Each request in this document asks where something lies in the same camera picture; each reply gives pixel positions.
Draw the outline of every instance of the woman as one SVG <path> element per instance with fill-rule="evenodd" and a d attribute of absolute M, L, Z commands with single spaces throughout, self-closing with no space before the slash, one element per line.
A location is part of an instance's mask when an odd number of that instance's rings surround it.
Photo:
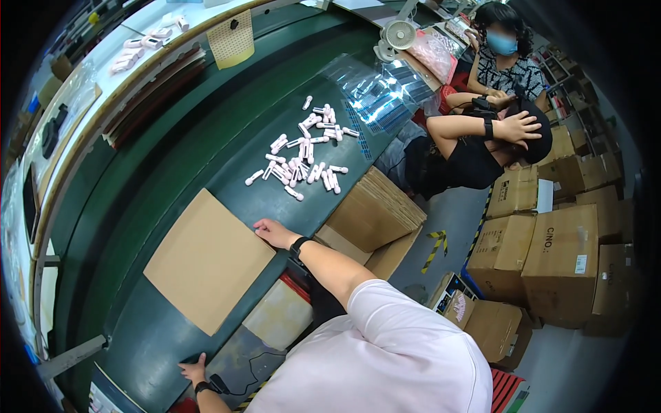
<path fill-rule="evenodd" d="M 478 97 L 455 93 L 447 103 L 461 111 Z M 523 101 L 520 111 L 513 98 L 486 98 L 495 110 L 506 109 L 502 120 L 491 121 L 492 138 L 488 121 L 475 111 L 470 116 L 436 116 L 427 119 L 429 137 L 422 128 L 412 133 L 414 125 L 407 125 L 406 137 L 400 133 L 374 165 L 400 189 L 425 200 L 447 188 L 488 188 L 505 168 L 537 163 L 551 150 L 548 118 L 532 102 Z"/>
<path fill-rule="evenodd" d="M 515 94 L 518 82 L 525 91 L 519 96 L 544 111 L 547 106 L 546 84 L 537 64 L 528 56 L 532 53 L 532 33 L 524 21 L 508 5 L 497 1 L 484 4 L 475 11 L 475 32 L 466 34 L 476 51 L 468 78 L 472 93 L 505 97 Z"/>

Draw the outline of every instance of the cardboard sheet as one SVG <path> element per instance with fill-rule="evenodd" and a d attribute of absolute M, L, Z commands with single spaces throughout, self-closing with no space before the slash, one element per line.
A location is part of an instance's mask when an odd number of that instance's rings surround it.
<path fill-rule="evenodd" d="M 202 189 L 154 252 L 144 274 L 211 336 L 274 255 L 252 229 Z"/>

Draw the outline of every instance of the hand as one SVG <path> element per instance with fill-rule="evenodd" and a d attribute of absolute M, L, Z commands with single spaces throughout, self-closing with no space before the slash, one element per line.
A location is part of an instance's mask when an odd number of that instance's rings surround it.
<path fill-rule="evenodd" d="M 494 137 L 504 141 L 521 145 L 528 150 L 528 145 L 523 139 L 539 139 L 539 133 L 530 133 L 541 128 L 541 124 L 534 124 L 536 116 L 528 116 L 528 111 L 524 110 L 516 115 L 503 120 L 493 121 Z"/>
<path fill-rule="evenodd" d="M 253 227 L 257 228 L 254 233 L 256 233 L 258 237 L 264 239 L 276 248 L 284 248 L 288 250 L 298 238 L 301 238 L 300 235 L 286 229 L 281 223 L 268 218 L 260 219 L 253 224 Z"/>
<path fill-rule="evenodd" d="M 204 377 L 204 362 L 206 361 L 206 353 L 200 354 L 198 362 L 195 364 L 177 364 L 183 369 L 181 374 L 184 375 L 188 380 L 193 382 L 193 387 L 197 386 L 198 383 L 206 381 Z"/>
<path fill-rule="evenodd" d="M 487 96 L 493 96 L 495 98 L 507 98 L 507 93 L 503 91 L 497 91 L 496 89 L 488 88 L 485 92 Z"/>
<path fill-rule="evenodd" d="M 471 47 L 473 50 L 475 50 L 475 53 L 478 53 L 480 51 L 480 42 L 477 41 L 477 38 L 475 38 L 475 34 L 473 31 L 469 28 L 463 31 L 464 34 L 466 34 L 466 37 L 468 37 L 468 41 L 471 43 Z"/>
<path fill-rule="evenodd" d="M 512 102 L 515 99 L 516 99 L 515 94 L 511 94 L 510 96 L 505 95 L 505 97 L 493 96 L 493 95 L 489 95 L 486 97 L 486 101 L 489 102 L 491 106 L 495 107 L 498 110 L 504 109 L 505 107 L 507 107 L 507 105 L 510 104 L 510 102 Z"/>

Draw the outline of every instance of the desk fan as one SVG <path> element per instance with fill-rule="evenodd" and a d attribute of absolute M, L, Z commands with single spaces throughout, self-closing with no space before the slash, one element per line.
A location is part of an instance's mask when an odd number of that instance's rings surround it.
<path fill-rule="evenodd" d="M 413 45 L 416 29 L 407 18 L 417 4 L 418 0 L 407 0 L 397 17 L 379 31 L 381 39 L 374 46 L 374 53 L 380 60 L 391 62 L 395 60 L 395 49 L 406 50 Z"/>

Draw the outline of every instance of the blue face mask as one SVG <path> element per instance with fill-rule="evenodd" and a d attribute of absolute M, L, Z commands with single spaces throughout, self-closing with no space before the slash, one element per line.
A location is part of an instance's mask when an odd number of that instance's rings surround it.
<path fill-rule="evenodd" d="M 518 48 L 518 42 L 516 40 L 489 30 L 486 32 L 486 43 L 491 50 L 504 56 L 511 56 Z"/>

